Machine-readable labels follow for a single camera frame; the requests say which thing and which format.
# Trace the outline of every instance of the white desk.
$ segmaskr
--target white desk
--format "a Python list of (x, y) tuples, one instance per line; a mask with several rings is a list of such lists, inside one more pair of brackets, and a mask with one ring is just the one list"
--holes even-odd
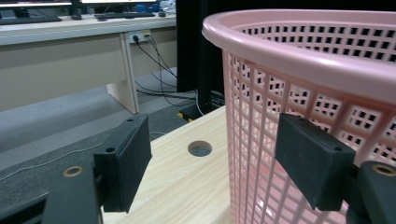
[(138, 113), (128, 32), (175, 26), (175, 16), (0, 26), (0, 111), (107, 85)]

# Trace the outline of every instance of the electrical outlet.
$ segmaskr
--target electrical outlet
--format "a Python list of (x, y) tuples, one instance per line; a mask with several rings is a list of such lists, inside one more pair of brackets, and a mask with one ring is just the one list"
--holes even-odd
[(134, 36), (137, 36), (139, 39), (139, 43), (149, 41), (149, 39), (146, 37), (146, 35), (150, 35), (150, 30), (141, 30), (141, 31), (131, 31), (129, 32), (129, 43), (135, 43), (134, 42)]

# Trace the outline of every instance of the pink laundry basket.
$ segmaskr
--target pink laundry basket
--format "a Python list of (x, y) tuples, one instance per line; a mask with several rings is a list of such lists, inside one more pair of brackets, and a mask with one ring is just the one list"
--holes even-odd
[(279, 113), (310, 119), (396, 165), (396, 13), (247, 10), (215, 14), (223, 49), (233, 223), (345, 223), (311, 209), (274, 159)]

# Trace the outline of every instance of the basket mesh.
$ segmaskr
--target basket mesh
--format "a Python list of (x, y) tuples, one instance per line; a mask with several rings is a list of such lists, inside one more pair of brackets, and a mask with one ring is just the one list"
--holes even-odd
[[(239, 30), (298, 48), (395, 63), (396, 32), (364, 25), (271, 23)], [(310, 119), (357, 151), (356, 164), (396, 165), (396, 106), (292, 78), (223, 50), (234, 223), (344, 223), (314, 211), (274, 159), (281, 112)]]

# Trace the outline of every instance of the wooden table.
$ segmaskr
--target wooden table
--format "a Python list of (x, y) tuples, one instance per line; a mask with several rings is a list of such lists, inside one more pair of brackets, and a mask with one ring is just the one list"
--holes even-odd
[[(225, 120), (223, 107), (153, 141), (129, 214), (104, 213), (104, 222), (231, 223)], [(212, 146), (209, 155), (189, 153), (198, 140)]]

